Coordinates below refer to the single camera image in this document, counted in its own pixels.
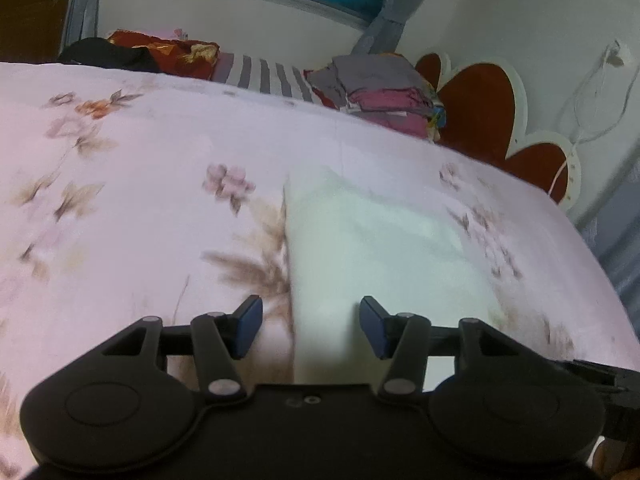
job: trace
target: pillowcase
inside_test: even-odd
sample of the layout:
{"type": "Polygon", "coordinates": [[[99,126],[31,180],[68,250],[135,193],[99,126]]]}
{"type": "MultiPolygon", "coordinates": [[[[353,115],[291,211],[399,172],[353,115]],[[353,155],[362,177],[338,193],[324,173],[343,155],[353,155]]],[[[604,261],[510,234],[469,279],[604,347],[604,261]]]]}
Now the pillowcase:
{"type": "MultiPolygon", "coordinates": [[[[359,327],[363,296],[437,326],[500,312],[447,220],[367,196],[330,170],[292,172],[285,198],[296,383],[380,382],[389,361],[374,357],[359,327]]],[[[452,361],[430,358],[423,387],[452,375],[452,361]]]]}
{"type": "Polygon", "coordinates": [[[108,41],[120,46],[145,46],[165,74],[211,79],[220,47],[205,41],[162,40],[130,30],[116,30],[108,41]]]}

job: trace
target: white power cord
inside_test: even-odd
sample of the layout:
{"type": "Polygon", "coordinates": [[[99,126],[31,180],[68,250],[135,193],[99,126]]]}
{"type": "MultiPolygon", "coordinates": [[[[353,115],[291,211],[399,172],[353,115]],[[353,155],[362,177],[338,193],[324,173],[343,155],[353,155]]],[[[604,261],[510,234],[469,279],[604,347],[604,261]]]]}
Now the white power cord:
{"type": "MultiPolygon", "coordinates": [[[[624,104],[622,106],[622,110],[620,111],[620,115],[618,116],[617,120],[611,126],[608,126],[607,128],[604,128],[603,130],[600,130],[599,132],[588,132],[587,128],[585,128],[582,125],[582,122],[580,121],[580,114],[578,113],[578,104],[580,103],[581,100],[583,100],[582,95],[584,94],[584,91],[585,91],[587,85],[590,83],[591,79],[593,79],[593,77],[598,73],[598,70],[602,70],[602,80],[600,81],[600,85],[598,86],[598,88],[596,88],[596,91],[595,91],[595,94],[594,94],[594,99],[596,99],[596,105],[595,105],[595,110],[594,110],[594,113],[593,113],[593,120],[595,120],[596,115],[598,113],[598,96],[600,95],[600,92],[602,91],[602,88],[604,86],[604,81],[605,81],[605,76],[606,76],[606,65],[607,65],[607,59],[609,58],[610,50],[611,50],[610,46],[608,46],[606,51],[605,51],[605,53],[604,53],[604,56],[602,56],[601,63],[596,68],[591,70],[591,72],[583,80],[583,82],[578,87],[578,90],[575,93],[575,97],[574,97],[574,116],[575,116],[575,121],[578,124],[579,133],[578,133],[578,138],[575,139],[575,142],[571,146],[571,151],[569,152],[569,156],[575,156],[575,150],[578,147],[578,145],[586,144],[588,142],[592,142],[592,141],[594,141],[596,139],[599,139],[599,138],[607,135],[611,130],[613,130],[615,127],[617,127],[620,124],[620,122],[622,121],[622,118],[625,116],[626,109],[627,109],[628,104],[629,104],[629,99],[631,97],[631,91],[633,90],[634,85],[636,84],[636,80],[638,79],[638,75],[640,74],[640,62],[638,62],[638,66],[636,67],[636,71],[634,72],[634,76],[631,79],[631,83],[629,83],[629,86],[626,89],[625,102],[624,102],[624,104]],[[591,137],[589,137],[588,139],[582,140],[582,138],[587,133],[591,134],[591,137]]],[[[569,156],[565,157],[564,162],[562,163],[562,165],[560,166],[560,168],[556,172],[556,176],[551,181],[551,187],[549,188],[549,191],[547,192],[547,194],[549,196],[551,196],[551,194],[553,193],[553,190],[554,190],[554,188],[556,186],[556,183],[558,182],[558,178],[560,178],[560,175],[564,171],[564,168],[567,167],[569,156]]]]}

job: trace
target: headboard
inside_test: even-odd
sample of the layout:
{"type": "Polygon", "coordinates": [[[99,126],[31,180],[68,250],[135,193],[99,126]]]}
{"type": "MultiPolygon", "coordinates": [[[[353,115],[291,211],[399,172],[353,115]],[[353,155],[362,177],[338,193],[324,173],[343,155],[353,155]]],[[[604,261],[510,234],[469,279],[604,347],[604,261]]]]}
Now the headboard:
{"type": "Polygon", "coordinates": [[[555,132],[526,135],[527,94],[513,66],[502,59],[479,60],[456,69],[438,51],[415,68],[438,90],[447,113],[439,144],[548,191],[568,210],[580,193],[580,161],[566,137],[555,132]]]}

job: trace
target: black cloth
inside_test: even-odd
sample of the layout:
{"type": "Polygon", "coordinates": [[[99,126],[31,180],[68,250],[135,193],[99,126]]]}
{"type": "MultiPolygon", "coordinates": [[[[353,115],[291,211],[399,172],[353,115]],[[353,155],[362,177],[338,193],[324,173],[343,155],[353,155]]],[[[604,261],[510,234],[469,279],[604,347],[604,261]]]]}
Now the black cloth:
{"type": "Polygon", "coordinates": [[[85,38],[70,44],[60,53],[58,62],[160,73],[160,67],[147,47],[129,48],[114,45],[103,38],[85,38]]]}

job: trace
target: floral bedsheet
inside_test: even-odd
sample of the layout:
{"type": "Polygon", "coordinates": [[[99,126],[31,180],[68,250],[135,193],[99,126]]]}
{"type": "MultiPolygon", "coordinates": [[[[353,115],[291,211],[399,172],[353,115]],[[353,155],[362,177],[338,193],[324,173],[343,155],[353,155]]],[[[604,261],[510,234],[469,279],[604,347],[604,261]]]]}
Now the floral bedsheet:
{"type": "MultiPolygon", "coordinates": [[[[0,479],[34,465],[18,409],[146,315],[186,324],[260,294],[249,384],[292,376],[283,185],[299,166],[458,226],[494,324],[539,352],[640,368],[604,273],[542,192],[344,114],[199,80],[0,64],[0,479]]],[[[193,384],[193,365],[170,371],[193,384]]]]}

